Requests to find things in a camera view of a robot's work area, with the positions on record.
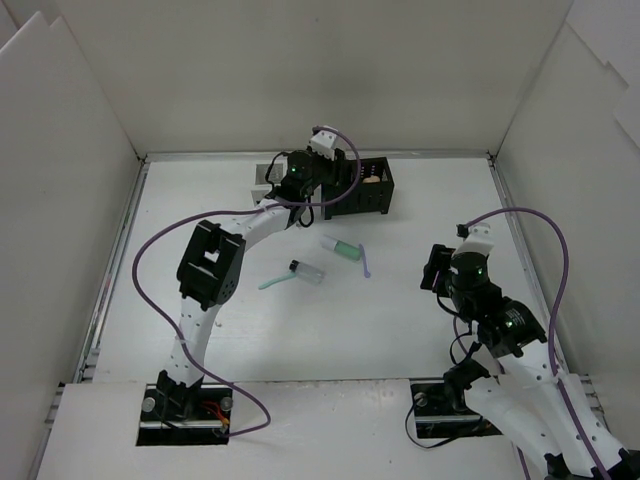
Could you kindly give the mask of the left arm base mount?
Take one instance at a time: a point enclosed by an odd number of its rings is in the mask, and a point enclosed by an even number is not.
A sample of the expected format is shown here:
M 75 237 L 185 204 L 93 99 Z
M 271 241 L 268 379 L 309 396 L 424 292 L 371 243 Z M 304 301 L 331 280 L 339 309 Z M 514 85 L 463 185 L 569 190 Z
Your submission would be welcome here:
M 233 392 L 205 384 L 183 409 L 147 385 L 139 414 L 137 447 L 219 446 L 229 443 Z

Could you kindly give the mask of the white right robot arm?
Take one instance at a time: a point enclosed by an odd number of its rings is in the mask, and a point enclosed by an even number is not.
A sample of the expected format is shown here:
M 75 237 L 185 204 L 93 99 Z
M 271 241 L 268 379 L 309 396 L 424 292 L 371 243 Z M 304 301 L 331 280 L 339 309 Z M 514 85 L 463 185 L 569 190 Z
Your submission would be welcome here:
M 471 354 L 444 375 L 442 398 L 455 411 L 471 410 L 491 423 L 547 479 L 636 479 L 639 454 L 616 439 L 568 380 L 550 352 L 549 332 L 522 302 L 489 278 L 493 248 L 487 224 L 460 226 L 461 244 L 433 245 L 420 287 L 449 299 L 449 314 L 471 326 L 520 387 L 521 404 Z

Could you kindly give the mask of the clear bottle black cap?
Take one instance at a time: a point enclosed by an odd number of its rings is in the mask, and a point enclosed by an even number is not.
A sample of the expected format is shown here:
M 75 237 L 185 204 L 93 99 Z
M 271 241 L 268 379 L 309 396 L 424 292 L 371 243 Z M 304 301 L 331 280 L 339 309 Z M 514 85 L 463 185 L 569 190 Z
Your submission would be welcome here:
M 298 260 L 291 261 L 289 270 L 295 278 L 314 286 L 320 285 L 325 278 L 323 270 Z

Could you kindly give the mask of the green white tube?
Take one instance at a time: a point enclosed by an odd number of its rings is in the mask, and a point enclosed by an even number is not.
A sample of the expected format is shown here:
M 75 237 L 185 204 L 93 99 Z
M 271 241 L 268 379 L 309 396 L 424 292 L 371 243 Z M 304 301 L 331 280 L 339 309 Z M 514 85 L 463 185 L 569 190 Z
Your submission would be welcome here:
M 333 252 L 351 261 L 361 260 L 361 250 L 359 247 L 338 240 L 334 237 L 323 235 L 320 238 L 320 245 L 327 251 Z

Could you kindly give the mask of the purple eyebrow razor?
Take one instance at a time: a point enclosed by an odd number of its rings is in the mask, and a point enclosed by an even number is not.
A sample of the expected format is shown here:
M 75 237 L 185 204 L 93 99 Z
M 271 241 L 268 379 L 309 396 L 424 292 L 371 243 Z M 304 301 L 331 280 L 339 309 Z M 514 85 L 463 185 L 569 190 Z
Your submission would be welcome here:
M 369 264 L 368 264 L 368 259 L 367 259 L 367 255 L 366 255 L 366 250 L 363 244 L 358 244 L 358 249 L 359 249 L 359 253 L 360 253 L 360 260 L 362 263 L 362 268 L 363 268 L 363 276 L 366 279 L 371 278 L 371 271 L 369 269 Z

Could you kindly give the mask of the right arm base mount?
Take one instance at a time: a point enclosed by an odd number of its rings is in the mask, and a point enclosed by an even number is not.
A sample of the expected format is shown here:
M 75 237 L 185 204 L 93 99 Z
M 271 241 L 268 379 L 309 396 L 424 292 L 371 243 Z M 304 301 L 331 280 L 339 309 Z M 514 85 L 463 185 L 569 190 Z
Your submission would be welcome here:
M 464 407 L 455 410 L 442 381 L 412 382 L 405 433 L 417 447 L 431 450 L 464 438 L 498 436 L 487 419 Z

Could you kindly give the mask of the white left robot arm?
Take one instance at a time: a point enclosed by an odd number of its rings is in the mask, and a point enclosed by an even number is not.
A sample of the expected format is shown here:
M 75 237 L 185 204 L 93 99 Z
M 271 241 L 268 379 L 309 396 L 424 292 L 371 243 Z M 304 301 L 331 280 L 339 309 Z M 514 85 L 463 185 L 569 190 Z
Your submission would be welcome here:
M 157 379 L 164 408 L 175 418 L 191 418 L 199 409 L 198 389 L 211 331 L 221 307 L 239 286 L 245 253 L 268 236 L 292 227 L 320 186 L 345 193 L 359 179 L 361 162 L 340 149 L 326 158 L 311 148 L 286 155 L 287 171 L 271 187 L 253 214 L 213 223 L 199 222 L 179 263 L 180 333 Z

